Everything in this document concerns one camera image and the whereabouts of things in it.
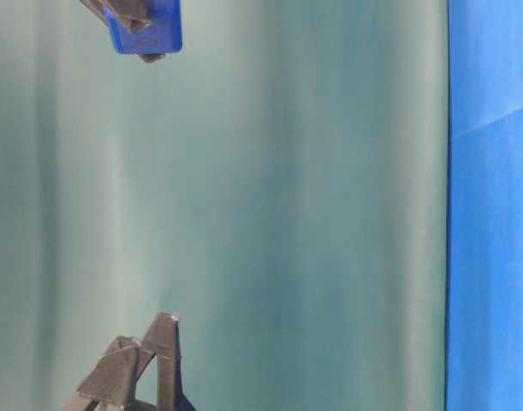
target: green fabric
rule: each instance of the green fabric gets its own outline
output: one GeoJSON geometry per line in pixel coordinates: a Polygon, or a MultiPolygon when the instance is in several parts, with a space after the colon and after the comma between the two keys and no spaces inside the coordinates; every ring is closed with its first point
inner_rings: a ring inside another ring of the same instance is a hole
{"type": "Polygon", "coordinates": [[[0,3],[0,409],[166,310],[198,410],[442,410],[446,2],[182,8],[149,66],[0,3]]]}

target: blue plastic block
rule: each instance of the blue plastic block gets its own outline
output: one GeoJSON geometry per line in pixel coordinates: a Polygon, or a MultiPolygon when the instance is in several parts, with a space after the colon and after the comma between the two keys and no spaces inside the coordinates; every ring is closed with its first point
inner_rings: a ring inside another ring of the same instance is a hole
{"type": "Polygon", "coordinates": [[[115,50],[121,54],[165,54],[181,50],[180,0],[147,0],[151,24],[129,32],[105,8],[105,18],[115,50]]]}

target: teal backdrop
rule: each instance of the teal backdrop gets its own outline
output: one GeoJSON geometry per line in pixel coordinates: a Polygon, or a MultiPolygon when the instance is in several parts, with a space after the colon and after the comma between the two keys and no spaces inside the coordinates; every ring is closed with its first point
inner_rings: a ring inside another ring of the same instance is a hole
{"type": "Polygon", "coordinates": [[[164,310],[199,411],[443,410],[446,2],[182,13],[145,65],[77,0],[0,2],[0,409],[164,310]]]}

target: blue fabric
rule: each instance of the blue fabric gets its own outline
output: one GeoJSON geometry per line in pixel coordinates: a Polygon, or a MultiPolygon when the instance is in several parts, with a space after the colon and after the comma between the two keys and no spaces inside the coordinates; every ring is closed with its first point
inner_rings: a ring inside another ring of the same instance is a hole
{"type": "Polygon", "coordinates": [[[523,0],[450,0],[449,411],[523,410],[523,0]]]}

